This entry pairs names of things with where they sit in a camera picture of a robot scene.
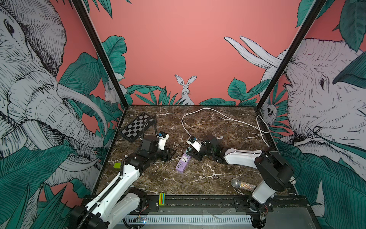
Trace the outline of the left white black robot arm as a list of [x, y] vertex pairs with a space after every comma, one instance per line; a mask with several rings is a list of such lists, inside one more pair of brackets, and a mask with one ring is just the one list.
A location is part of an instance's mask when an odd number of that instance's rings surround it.
[[154, 161], [169, 161], [175, 150], [166, 147], [169, 135], [143, 138], [140, 147], [123, 160], [120, 172], [112, 182], [84, 207], [77, 206], [70, 213], [70, 229], [112, 229], [130, 212], [143, 211], [146, 193], [129, 189]]

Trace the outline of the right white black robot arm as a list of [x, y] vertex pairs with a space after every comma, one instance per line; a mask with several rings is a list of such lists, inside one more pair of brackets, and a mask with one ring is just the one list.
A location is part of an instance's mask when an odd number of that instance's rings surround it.
[[213, 135], [201, 141], [190, 136], [186, 142], [192, 148], [188, 155], [198, 161], [207, 156], [219, 164], [257, 169], [263, 181], [254, 189], [250, 198], [257, 204], [263, 205], [276, 192], [284, 191], [294, 174], [293, 167], [285, 158], [269, 147], [255, 151], [225, 148]]

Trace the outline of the purple power strip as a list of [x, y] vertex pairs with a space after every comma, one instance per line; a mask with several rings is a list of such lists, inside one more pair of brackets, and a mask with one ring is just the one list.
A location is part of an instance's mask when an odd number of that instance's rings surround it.
[[183, 173], [186, 167], [188, 166], [188, 162], [190, 160], [190, 156], [187, 155], [187, 153], [184, 153], [182, 157], [180, 158], [178, 164], [176, 165], [176, 171]]

